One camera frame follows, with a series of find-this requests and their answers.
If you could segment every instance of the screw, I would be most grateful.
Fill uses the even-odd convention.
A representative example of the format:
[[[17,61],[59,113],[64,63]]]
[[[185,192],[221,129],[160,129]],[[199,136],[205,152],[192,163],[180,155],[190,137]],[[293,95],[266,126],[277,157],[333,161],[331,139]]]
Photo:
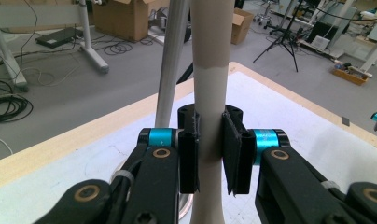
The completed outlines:
[[[157,224],[157,219],[149,212],[142,212],[136,217],[135,224]]]

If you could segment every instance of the tripod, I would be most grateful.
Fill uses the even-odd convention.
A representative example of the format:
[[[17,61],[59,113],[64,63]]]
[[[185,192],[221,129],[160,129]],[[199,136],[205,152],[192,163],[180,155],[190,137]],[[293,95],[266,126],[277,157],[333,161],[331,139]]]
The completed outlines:
[[[255,63],[266,51],[270,50],[273,48],[275,45],[282,45],[287,52],[293,57],[294,60],[294,65],[296,66],[296,72],[299,72],[299,69],[297,68],[297,63],[296,63],[296,56],[294,55],[294,49],[293,49],[293,40],[291,39],[291,31],[290,27],[293,24],[294,20],[296,19],[297,12],[299,11],[299,8],[301,7],[303,0],[300,0],[299,5],[297,6],[296,12],[293,14],[293,18],[290,20],[290,23],[288,24],[286,29],[279,28],[277,31],[282,32],[281,35],[279,35],[278,38],[276,38],[269,47],[267,47],[264,51],[261,52],[261,54],[253,61]],[[286,46],[285,40],[288,40],[288,44],[290,45],[290,49]]]

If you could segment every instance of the desk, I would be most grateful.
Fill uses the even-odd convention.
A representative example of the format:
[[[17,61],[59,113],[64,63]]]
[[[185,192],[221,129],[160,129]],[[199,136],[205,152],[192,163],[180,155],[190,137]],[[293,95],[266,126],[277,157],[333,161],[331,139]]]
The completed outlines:
[[[230,63],[230,73],[227,103],[244,111],[246,128],[284,129],[292,146],[343,191],[353,181],[377,183],[376,136],[343,126],[340,117],[238,63]],[[174,111],[193,102],[192,90],[192,80],[177,87]],[[1,160],[0,223],[31,223],[77,182],[109,180],[139,131],[154,124],[156,102],[150,96]],[[173,113],[171,126],[176,123]],[[226,223],[259,223],[257,179],[254,167],[251,193],[237,198],[223,187]],[[189,216],[180,223],[189,223]]]
[[[90,26],[85,0],[80,0],[77,5],[67,6],[0,5],[0,28],[34,27],[35,33],[35,27],[38,25],[75,23],[81,23],[83,27],[84,41],[79,43],[79,45],[103,73],[108,73],[109,65],[91,45]],[[21,91],[28,91],[26,79],[11,51],[8,49],[1,31],[0,50],[3,53],[2,59],[5,62],[8,74],[14,80],[14,85]]]
[[[377,17],[374,14],[369,13],[369,12],[361,12],[360,14],[363,16],[363,19],[366,19],[366,20],[377,19]],[[373,30],[369,33],[368,38],[377,39],[377,32],[375,32],[376,28],[377,28],[377,24],[375,25]],[[366,57],[366,61],[360,67],[360,69],[367,72],[376,62],[377,62],[377,44],[369,52],[368,56]]]

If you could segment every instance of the wire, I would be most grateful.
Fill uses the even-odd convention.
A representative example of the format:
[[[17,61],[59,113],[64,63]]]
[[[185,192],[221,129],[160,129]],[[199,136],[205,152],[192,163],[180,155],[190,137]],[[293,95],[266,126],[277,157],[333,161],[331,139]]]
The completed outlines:
[[[345,17],[336,16],[336,15],[333,15],[333,14],[331,14],[331,13],[328,13],[328,12],[326,12],[326,11],[320,9],[319,7],[317,7],[317,6],[315,6],[315,5],[311,4],[311,3],[309,3],[309,4],[310,4],[311,6],[313,6],[313,7],[315,7],[317,10],[319,10],[319,11],[325,13],[326,15],[329,15],[329,16],[331,16],[331,17],[335,17],[335,18],[340,18],[340,19],[342,19],[342,20],[346,20],[346,21],[377,21],[377,18],[376,18],[376,19],[362,20],[362,19],[349,19],[349,18],[345,18]]]
[[[75,68],[73,68],[69,73],[67,73],[63,79],[61,79],[60,81],[58,81],[57,83],[53,83],[54,80],[55,80],[55,76],[52,74],[52,73],[48,73],[49,75],[52,76],[53,80],[49,83],[44,83],[41,81],[41,77],[43,76],[43,74],[46,74],[46,73],[43,73],[40,69],[38,68],[35,68],[35,67],[27,67],[27,68],[24,68],[22,69],[21,71],[25,71],[25,70],[35,70],[38,72],[38,77],[37,77],[37,82],[41,85],[41,86],[46,86],[46,87],[54,87],[54,86],[58,86],[60,85],[61,83],[63,83],[64,81],[66,81],[66,79],[72,75],[80,66],[80,62],[75,58],[75,56],[73,56],[73,54],[70,54],[70,56],[72,56],[72,58],[77,62],[78,66],[76,66]]]
[[[106,55],[118,55],[123,54],[133,49],[133,46],[125,41],[119,41],[117,44],[103,47]]]
[[[34,25],[34,31],[32,32],[31,36],[29,36],[29,38],[26,40],[26,42],[22,45],[21,47],[21,55],[23,53],[23,48],[28,44],[28,42],[32,39],[32,37],[35,35],[35,32],[36,32],[36,26],[37,26],[37,14],[36,12],[34,11],[34,9],[31,7],[31,5],[29,5],[29,3],[26,1],[26,0],[23,0],[25,2],[26,5],[28,5],[28,7],[34,12],[35,14],[35,25]],[[21,61],[20,61],[20,68],[22,68],[22,57],[21,57]]]
[[[0,123],[17,121],[17,120],[24,119],[27,116],[29,116],[34,109],[34,106],[32,105],[32,103],[21,95],[13,94],[13,90],[8,85],[8,83],[2,80],[0,80],[0,83],[3,83],[8,87],[8,90],[4,90],[0,88],[1,91],[6,91],[8,93],[8,94],[0,95],[0,105],[7,104],[7,108],[5,112],[0,114]],[[17,118],[17,116],[21,112],[25,111],[25,109],[28,106],[29,106],[29,111],[22,117]]]
[[[76,46],[76,40],[74,39],[74,41],[73,41],[73,46],[72,46],[72,48],[70,48],[70,49],[40,50],[40,51],[26,52],[26,53],[23,53],[23,54],[21,54],[21,55],[16,55],[16,56],[14,56],[14,58],[19,58],[19,57],[23,57],[23,56],[27,56],[27,55],[38,54],[38,53],[44,53],[44,54],[48,54],[48,53],[50,53],[50,54],[53,54],[53,53],[59,53],[59,52],[63,52],[63,51],[70,51],[70,50],[74,49],[75,46]],[[10,65],[9,63],[6,62],[5,58],[4,58],[2,55],[0,55],[0,57],[3,59],[2,61],[0,61],[0,65],[2,65],[2,64],[5,63],[5,64],[10,68],[10,70],[13,71],[13,72],[15,73],[15,75],[16,75],[16,77],[17,77],[19,73],[16,73],[16,72],[15,72],[15,70],[11,67],[11,65]]]
[[[93,38],[91,41],[101,39],[101,38],[103,38],[103,37],[105,37],[105,36],[107,36],[107,35],[101,35],[101,36],[98,36],[98,37],[96,37],[96,38]]]
[[[155,35],[148,35],[147,37],[139,40],[139,42],[143,45],[146,45],[146,46],[150,46],[150,45],[153,45],[153,40],[156,39],[157,37],[160,37],[160,36],[165,36],[165,34],[155,34]]]
[[[0,142],[3,143],[6,146],[6,148],[8,149],[8,151],[10,151],[11,155],[14,154],[13,150],[11,150],[11,147],[9,147],[8,144],[5,141],[3,141],[2,139],[0,139]]]

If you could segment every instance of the equipment stand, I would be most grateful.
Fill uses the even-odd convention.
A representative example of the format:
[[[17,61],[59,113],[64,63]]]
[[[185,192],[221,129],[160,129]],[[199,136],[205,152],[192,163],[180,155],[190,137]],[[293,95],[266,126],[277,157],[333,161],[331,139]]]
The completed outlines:
[[[264,51],[262,51],[261,54],[255,59],[255,61],[253,61],[253,63],[255,63],[266,51],[273,48],[273,46],[282,45],[287,50],[287,52],[289,52],[289,54],[293,57],[294,65],[296,66],[296,72],[299,72],[299,69],[298,69],[297,63],[296,63],[296,56],[294,55],[293,42],[290,39],[290,34],[291,34],[290,27],[293,24],[294,20],[296,19],[297,12],[298,12],[299,8],[301,7],[302,1],[303,0],[301,0],[299,2],[299,5],[297,6],[297,10],[293,14],[293,18],[291,18],[291,21],[288,24],[287,28],[285,30],[284,29],[278,29],[278,31],[282,32],[282,34],[278,38],[276,38],[275,41],[273,41],[270,44],[269,47],[267,47]],[[288,39],[288,44],[290,45],[290,49],[285,44],[286,39]]]
[[[279,25],[277,26],[268,26],[270,28],[273,28],[273,30],[270,31],[270,35],[272,35],[272,33],[274,32],[278,32],[278,31],[284,31],[285,29],[283,29],[282,27],[284,27],[284,24],[285,24],[285,20],[287,18],[287,14],[289,13],[291,7],[293,6],[293,4],[296,2],[296,0],[291,0],[290,3],[288,4],[288,7],[287,7],[287,10],[285,12],[285,15],[284,15],[284,18],[282,18],[282,21],[281,23],[279,23]]]
[[[102,73],[109,71],[109,65],[92,48],[90,27],[88,22],[87,5],[85,0],[80,0],[77,5],[0,5],[0,28],[30,27],[34,25],[59,25],[81,23],[83,26],[84,43],[80,43],[85,52]],[[8,74],[14,86],[20,91],[28,91],[28,83],[23,76],[20,66],[12,52],[7,47],[6,40],[0,31],[0,50],[3,55]]]

